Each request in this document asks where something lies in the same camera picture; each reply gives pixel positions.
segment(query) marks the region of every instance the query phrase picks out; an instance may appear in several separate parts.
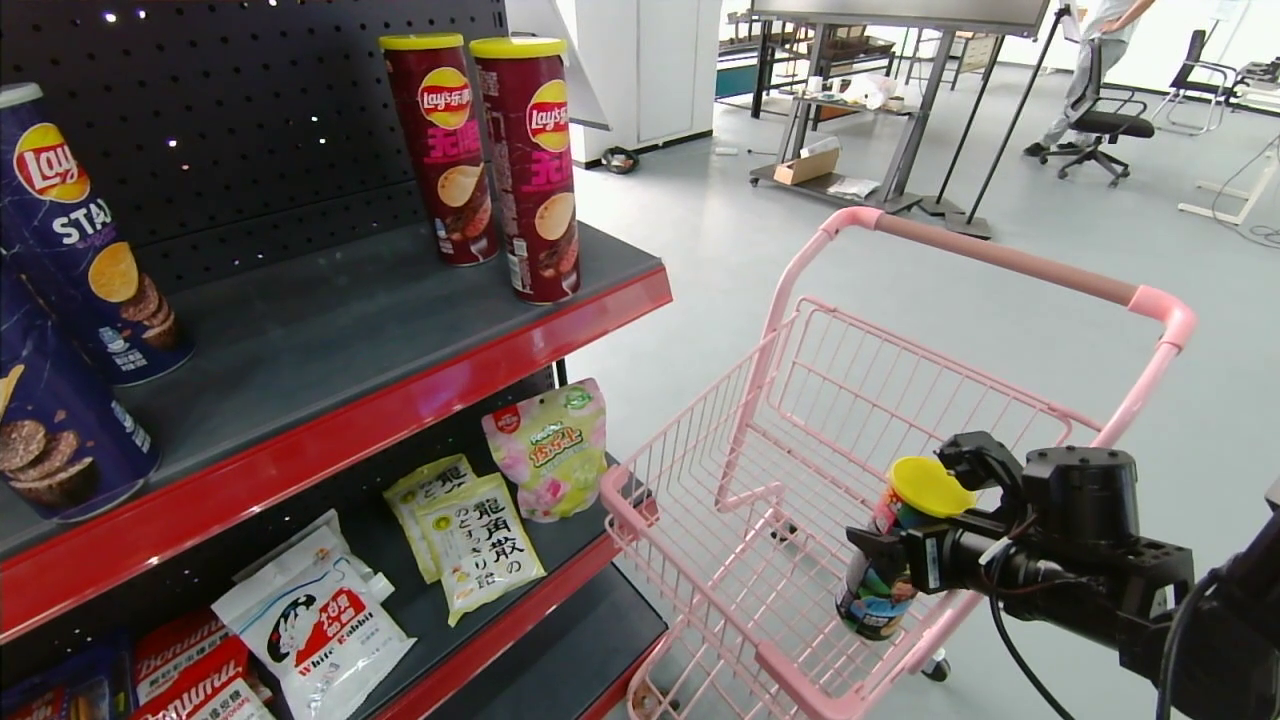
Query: chip can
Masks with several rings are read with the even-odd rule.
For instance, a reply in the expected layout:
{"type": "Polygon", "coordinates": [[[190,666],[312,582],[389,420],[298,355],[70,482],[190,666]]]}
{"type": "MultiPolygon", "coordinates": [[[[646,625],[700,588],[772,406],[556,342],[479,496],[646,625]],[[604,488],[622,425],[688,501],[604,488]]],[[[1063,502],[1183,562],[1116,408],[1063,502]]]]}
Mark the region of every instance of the chip can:
{"type": "MultiPolygon", "coordinates": [[[[900,457],[888,471],[888,487],[872,514],[869,530],[890,534],[940,523],[977,505],[977,496],[947,474],[933,457],[900,457]]],[[[887,641],[897,633],[915,596],[911,569],[900,559],[868,559],[854,551],[845,583],[836,593],[836,614],[855,633],[887,641]]]]}
{"type": "Polygon", "coordinates": [[[389,35],[378,44],[440,259],[492,260],[500,243],[462,36],[389,35]]]}
{"type": "Polygon", "coordinates": [[[0,477],[41,518],[83,520],[142,487],[160,452],[9,265],[0,261],[0,477]]]}
{"type": "Polygon", "coordinates": [[[192,346],[41,97],[35,83],[0,87],[0,245],[110,384],[163,375],[192,346]]]}
{"type": "Polygon", "coordinates": [[[471,42],[480,74],[511,284],[527,302],[564,300],[581,286],[573,160],[568,149],[567,50],[552,37],[471,42]]]}

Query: black pegboard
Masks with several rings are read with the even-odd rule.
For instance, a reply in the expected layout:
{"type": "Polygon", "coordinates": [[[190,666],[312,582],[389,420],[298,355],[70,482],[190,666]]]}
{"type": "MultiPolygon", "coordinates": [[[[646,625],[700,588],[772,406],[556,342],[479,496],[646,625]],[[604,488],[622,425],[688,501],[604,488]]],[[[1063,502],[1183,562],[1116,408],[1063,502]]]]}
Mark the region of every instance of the black pegboard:
{"type": "Polygon", "coordinates": [[[378,37],[507,32],[503,0],[12,0],[0,29],[169,292],[420,222],[378,37]]]}
{"type": "MultiPolygon", "coordinates": [[[[106,593],[19,635],[4,646],[0,687],[42,671],[88,642],[124,632],[138,637],[170,619],[207,607],[230,589],[230,578],[329,509],[339,521],[349,511],[384,507],[381,491],[431,460],[465,454],[481,474],[497,468],[480,418],[554,387],[552,368],[504,388],[378,455],[324,479],[106,593]]],[[[394,523],[390,511],[385,521],[394,523]]]]}

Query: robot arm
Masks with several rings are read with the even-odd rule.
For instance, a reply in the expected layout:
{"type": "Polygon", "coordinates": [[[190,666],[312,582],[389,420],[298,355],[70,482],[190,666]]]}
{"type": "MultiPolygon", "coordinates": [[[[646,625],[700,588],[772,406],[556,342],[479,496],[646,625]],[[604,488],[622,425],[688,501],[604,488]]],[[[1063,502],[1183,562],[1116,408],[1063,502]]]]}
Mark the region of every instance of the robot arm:
{"type": "MultiPolygon", "coordinates": [[[[1196,574],[1190,550],[1138,533],[1133,457],[1059,447],[1028,454],[1021,468],[989,434],[964,433],[938,459],[968,489],[998,484],[1000,507],[888,537],[849,528],[850,542],[869,556],[904,553],[923,593],[996,596],[1006,615],[1114,648],[1121,667],[1158,684],[1196,574]],[[991,577],[996,550],[1004,557],[991,577]]],[[[1280,715],[1280,480],[1267,501],[1270,521],[1213,571],[1212,592],[1187,606],[1192,616],[1164,689],[1192,720],[1280,715]]]]}

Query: black chair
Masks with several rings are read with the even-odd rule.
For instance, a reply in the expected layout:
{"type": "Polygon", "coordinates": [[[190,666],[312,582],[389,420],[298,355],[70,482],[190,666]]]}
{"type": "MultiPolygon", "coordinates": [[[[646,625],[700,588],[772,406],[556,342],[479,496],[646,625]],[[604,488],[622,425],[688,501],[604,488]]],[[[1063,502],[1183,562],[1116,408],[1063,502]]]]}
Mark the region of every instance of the black chair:
{"type": "Polygon", "coordinates": [[[1147,111],[1147,104],[1134,100],[1135,90],[1129,91],[1128,97],[1102,96],[1102,44],[1100,40],[1091,40],[1089,45],[1089,82],[1085,83],[1080,96],[1070,102],[1068,108],[1068,124],[1071,129],[1085,135],[1096,136],[1084,147],[1070,147],[1062,150],[1050,150],[1039,156],[1041,165],[1048,163],[1050,158],[1071,158],[1071,160],[1059,168],[1059,179],[1066,179],[1068,169],[1084,163],[1097,163],[1102,169],[1111,173],[1110,187],[1120,184],[1123,178],[1129,177],[1129,163],[1107,155],[1102,151],[1102,142],[1114,145],[1125,137],[1155,137],[1156,128],[1142,118],[1147,111]],[[1101,102],[1119,102],[1116,111],[1105,113],[1096,108],[1101,102]],[[1125,105],[1139,105],[1137,114],[1120,113],[1125,105]]]}
{"type": "Polygon", "coordinates": [[[1217,127],[1222,124],[1226,109],[1231,104],[1231,95],[1239,82],[1239,73],[1230,65],[1220,65],[1217,63],[1206,63],[1204,60],[1201,60],[1201,54],[1204,53],[1204,44],[1207,41],[1208,33],[1203,29],[1197,29],[1192,33],[1192,42],[1187,47],[1187,59],[1183,60],[1181,67],[1178,68],[1178,74],[1174,76],[1174,82],[1169,83],[1169,95],[1166,95],[1160,105],[1156,106],[1156,111],[1151,114],[1151,120],[1155,123],[1160,118],[1161,110],[1164,110],[1165,106],[1169,108],[1169,111],[1165,113],[1165,120],[1169,124],[1156,126],[1157,129],[1194,136],[1204,135],[1211,129],[1217,129],[1217,127]],[[1192,73],[1196,70],[1202,70],[1213,76],[1213,79],[1217,82],[1199,82],[1192,79],[1192,73]],[[1208,115],[1204,117],[1203,126],[1180,123],[1174,119],[1174,108],[1183,104],[1188,92],[1208,96],[1208,115]],[[1213,119],[1215,110],[1217,115],[1216,122],[1213,119]]]}

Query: white candy bag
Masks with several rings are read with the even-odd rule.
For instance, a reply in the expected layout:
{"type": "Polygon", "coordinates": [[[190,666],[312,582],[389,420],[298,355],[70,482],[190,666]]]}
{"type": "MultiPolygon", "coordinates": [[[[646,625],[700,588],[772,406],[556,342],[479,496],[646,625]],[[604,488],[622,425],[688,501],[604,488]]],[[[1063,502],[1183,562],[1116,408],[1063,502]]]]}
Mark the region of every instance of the white candy bag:
{"type": "Polygon", "coordinates": [[[321,525],[214,603],[280,682],[294,720],[346,720],[413,644],[321,525]]]}

